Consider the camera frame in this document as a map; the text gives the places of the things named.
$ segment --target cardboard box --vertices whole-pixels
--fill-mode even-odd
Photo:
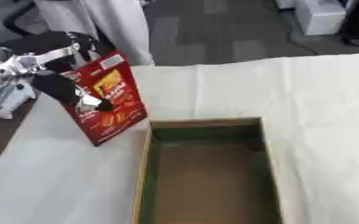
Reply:
[[[151,122],[132,224],[281,221],[260,119]]]

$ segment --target chair leg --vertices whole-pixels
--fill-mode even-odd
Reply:
[[[21,18],[25,13],[32,10],[35,6],[36,6],[35,3],[31,2],[31,3],[27,4],[26,6],[24,6],[23,8],[21,8],[20,10],[17,10],[16,12],[11,14],[4,20],[4,22],[3,22],[4,26],[8,30],[15,32],[16,34],[23,36],[23,37],[32,35],[33,33],[21,29],[20,27],[18,27],[15,24],[15,22],[17,19]]]

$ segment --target black chair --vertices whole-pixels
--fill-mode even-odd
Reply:
[[[18,10],[16,10],[12,14],[10,14],[3,21],[3,24],[4,24],[5,28],[7,28],[8,30],[10,30],[12,32],[15,32],[16,34],[18,34],[18,35],[20,35],[22,37],[34,34],[34,33],[31,33],[29,31],[25,31],[22,28],[18,27],[16,25],[16,21],[18,21],[19,18],[24,16],[27,12],[31,11],[35,7],[36,7],[36,4],[34,2],[28,2],[28,3],[24,4],[21,8],[19,8]]]

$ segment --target floor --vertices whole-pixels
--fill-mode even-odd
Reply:
[[[304,36],[293,11],[278,12],[273,0],[158,0],[146,14],[159,65],[359,53],[335,36]]]
[[[25,2],[0,0],[0,41],[18,38],[1,21],[21,4]],[[272,0],[158,0],[145,13],[157,65],[359,53],[359,48],[345,46],[334,36],[302,35],[293,12],[278,12]],[[19,23],[32,32],[45,30],[37,11]],[[17,111],[15,119],[0,121],[0,155],[31,105]]]

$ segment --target black cable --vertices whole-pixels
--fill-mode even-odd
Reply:
[[[305,50],[309,51],[310,53],[312,53],[314,55],[321,55],[321,53],[317,52],[316,50],[314,50],[310,46],[302,45],[302,44],[297,43],[296,41],[294,41],[292,39],[292,26],[287,21],[285,21],[285,19],[282,17],[282,15],[278,14],[278,7],[274,3],[272,3],[273,5],[270,5],[269,0],[263,0],[263,2],[264,2],[265,8],[267,10],[273,12],[275,15],[277,15],[279,17],[280,22],[286,27],[287,33],[286,33],[285,40],[288,43],[290,43],[291,45],[296,46],[298,48],[305,49]]]

